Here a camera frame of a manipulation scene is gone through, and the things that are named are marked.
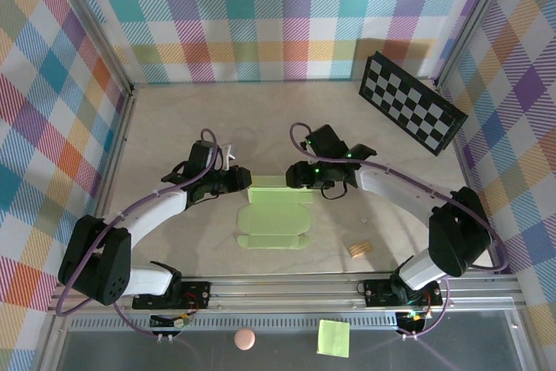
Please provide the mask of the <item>light green paper box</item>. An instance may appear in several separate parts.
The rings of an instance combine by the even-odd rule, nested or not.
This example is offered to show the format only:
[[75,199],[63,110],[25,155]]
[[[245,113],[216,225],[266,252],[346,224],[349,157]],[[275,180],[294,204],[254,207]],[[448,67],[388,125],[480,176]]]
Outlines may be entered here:
[[248,205],[237,214],[238,244],[246,249],[303,249],[311,227],[310,189],[292,189],[283,176],[253,176]]

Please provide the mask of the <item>small wooden piece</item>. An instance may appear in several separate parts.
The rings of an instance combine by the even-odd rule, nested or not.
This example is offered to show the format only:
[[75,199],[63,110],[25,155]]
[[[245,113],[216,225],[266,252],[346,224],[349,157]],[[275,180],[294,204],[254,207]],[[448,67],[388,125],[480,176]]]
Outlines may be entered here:
[[370,241],[365,240],[365,241],[362,241],[362,242],[357,242],[355,244],[352,244],[348,248],[348,253],[350,254],[350,256],[352,258],[358,258],[358,257],[364,256],[365,254],[369,253],[372,249],[373,249],[373,247],[372,247],[372,244],[370,243]]

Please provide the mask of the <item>black white checkerboard panel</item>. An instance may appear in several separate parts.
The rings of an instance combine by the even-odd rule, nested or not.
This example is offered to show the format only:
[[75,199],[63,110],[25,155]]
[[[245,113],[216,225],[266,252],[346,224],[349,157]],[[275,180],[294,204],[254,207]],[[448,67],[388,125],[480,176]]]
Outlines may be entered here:
[[359,95],[436,156],[467,119],[467,114],[380,52],[366,61]]

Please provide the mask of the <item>small circuit board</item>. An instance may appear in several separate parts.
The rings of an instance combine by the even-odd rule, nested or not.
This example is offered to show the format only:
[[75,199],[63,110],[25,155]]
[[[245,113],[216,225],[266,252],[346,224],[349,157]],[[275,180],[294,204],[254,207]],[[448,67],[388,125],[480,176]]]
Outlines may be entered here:
[[185,328],[192,319],[191,313],[181,315],[150,315],[149,326],[151,328]]
[[396,313],[396,323],[398,332],[403,335],[420,333],[426,325],[427,319],[431,318],[431,314],[427,311],[414,311]]

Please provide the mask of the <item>slotted metal strip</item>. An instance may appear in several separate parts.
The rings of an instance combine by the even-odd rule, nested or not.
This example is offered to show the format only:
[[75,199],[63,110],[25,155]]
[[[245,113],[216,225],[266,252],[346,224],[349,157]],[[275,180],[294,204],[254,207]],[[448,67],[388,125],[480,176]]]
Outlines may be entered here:
[[[390,313],[365,313],[344,315],[200,315],[189,320],[183,328],[199,331],[235,330],[252,328],[253,330],[293,329],[315,330],[320,321],[339,321],[356,330],[396,329],[396,315]],[[75,316],[69,323],[69,329],[75,331],[110,331],[129,330],[126,323],[117,315],[81,315]]]

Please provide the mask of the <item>pink round disc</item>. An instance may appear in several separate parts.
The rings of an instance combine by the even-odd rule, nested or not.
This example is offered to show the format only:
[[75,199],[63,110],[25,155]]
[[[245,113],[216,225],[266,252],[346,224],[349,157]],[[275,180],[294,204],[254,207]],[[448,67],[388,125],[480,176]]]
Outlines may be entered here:
[[235,346],[241,351],[250,350],[255,345],[255,341],[255,332],[250,328],[240,328],[235,333]]

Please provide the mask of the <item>green sticky note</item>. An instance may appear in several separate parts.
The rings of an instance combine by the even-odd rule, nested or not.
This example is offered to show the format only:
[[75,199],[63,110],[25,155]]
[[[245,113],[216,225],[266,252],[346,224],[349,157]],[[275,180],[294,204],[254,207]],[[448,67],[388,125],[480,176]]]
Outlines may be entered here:
[[320,320],[316,352],[348,358],[350,352],[350,324],[344,321]]

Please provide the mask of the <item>plaid backdrop cloth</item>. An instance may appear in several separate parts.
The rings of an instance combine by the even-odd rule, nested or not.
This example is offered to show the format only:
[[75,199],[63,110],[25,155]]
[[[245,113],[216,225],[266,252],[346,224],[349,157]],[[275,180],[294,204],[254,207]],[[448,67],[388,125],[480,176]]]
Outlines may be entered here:
[[87,0],[135,83],[349,80],[380,52],[416,76],[475,0]]
[[0,0],[0,371],[30,371],[123,90],[68,0]]
[[556,0],[493,0],[442,89],[463,150],[556,371]]

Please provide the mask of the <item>dark glossy panel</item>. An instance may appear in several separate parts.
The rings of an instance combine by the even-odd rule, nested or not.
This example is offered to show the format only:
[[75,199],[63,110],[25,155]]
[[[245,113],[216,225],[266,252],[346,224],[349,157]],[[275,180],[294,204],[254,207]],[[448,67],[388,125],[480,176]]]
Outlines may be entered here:
[[68,329],[58,371],[526,371],[535,368],[502,311],[448,313],[415,339],[394,329],[350,328],[348,358],[318,354],[315,330],[253,330],[255,345],[235,346],[235,330],[182,329],[157,341],[129,329]]

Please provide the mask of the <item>aluminium side rail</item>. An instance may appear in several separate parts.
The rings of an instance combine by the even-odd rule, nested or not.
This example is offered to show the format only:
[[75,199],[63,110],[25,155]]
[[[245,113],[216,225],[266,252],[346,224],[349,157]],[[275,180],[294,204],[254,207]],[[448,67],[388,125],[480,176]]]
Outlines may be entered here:
[[[450,136],[451,144],[454,147],[455,154],[457,156],[460,165],[460,170],[462,172],[466,186],[469,187],[470,189],[474,189],[473,178],[470,174],[470,169],[467,164],[467,159],[463,150],[463,142],[462,142],[462,140],[464,139],[464,137],[462,136],[463,134],[462,127],[464,123],[467,121],[467,115],[461,110],[457,110],[456,114],[458,115],[462,114],[463,117],[459,117],[459,116],[456,117],[457,121],[455,123],[455,127],[453,128],[453,133]],[[481,210],[477,210],[475,214],[482,219],[482,221],[480,222],[481,227],[484,227],[487,224],[486,231],[489,234],[491,243],[487,246],[485,252],[480,256],[480,259],[471,267],[471,269],[473,271],[485,271],[485,272],[496,274],[498,271],[498,267],[500,266],[500,255],[498,253],[496,235],[492,234],[493,229],[488,222],[486,212],[483,209],[481,209]],[[489,260],[492,263],[490,267],[479,264],[479,261],[485,260],[486,256],[489,257]]]
[[75,266],[72,269],[77,268],[83,256],[88,257],[89,253],[95,252],[96,247],[90,248],[90,246],[91,242],[95,240],[96,227],[93,227],[92,238],[88,238],[87,227],[85,224],[81,224],[81,221],[102,221],[108,217],[116,175],[122,160],[135,107],[136,96],[133,94],[126,96],[122,101],[122,112],[115,120],[115,129],[110,137],[108,151],[104,153],[101,159],[100,175],[93,183],[94,199],[89,206],[90,213],[76,223],[66,249],[64,258],[70,258],[70,253],[74,253],[76,257]]

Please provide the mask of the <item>aluminium frame rail wide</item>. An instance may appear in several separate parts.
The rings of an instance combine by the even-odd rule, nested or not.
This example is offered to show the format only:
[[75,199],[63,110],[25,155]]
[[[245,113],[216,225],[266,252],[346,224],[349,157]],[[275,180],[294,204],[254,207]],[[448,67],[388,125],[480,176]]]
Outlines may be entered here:
[[[371,307],[358,292],[359,282],[387,279],[381,273],[229,275],[186,277],[184,281],[210,282],[210,298],[201,313],[344,313],[351,311],[407,312],[430,310],[494,311],[523,308],[525,298],[513,275],[468,273],[447,282],[438,282],[443,303],[436,307]],[[130,313],[178,313],[185,310],[135,310],[132,301],[139,295],[125,295],[118,307]]]

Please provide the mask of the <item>aluminium frame post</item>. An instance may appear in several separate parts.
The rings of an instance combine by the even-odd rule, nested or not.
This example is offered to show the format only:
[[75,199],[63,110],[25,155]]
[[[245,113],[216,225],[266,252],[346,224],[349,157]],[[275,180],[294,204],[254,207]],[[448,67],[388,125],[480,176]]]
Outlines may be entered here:
[[492,1],[455,0],[442,31],[440,54],[430,76],[435,87],[441,86],[457,66]]
[[91,9],[88,0],[68,0],[80,20],[83,28],[91,38],[93,44],[99,51],[99,55],[104,60],[108,70],[116,79],[118,85],[126,92],[127,96],[133,95],[134,85],[126,74],[119,58],[112,49],[109,39],[105,35],[103,28]]

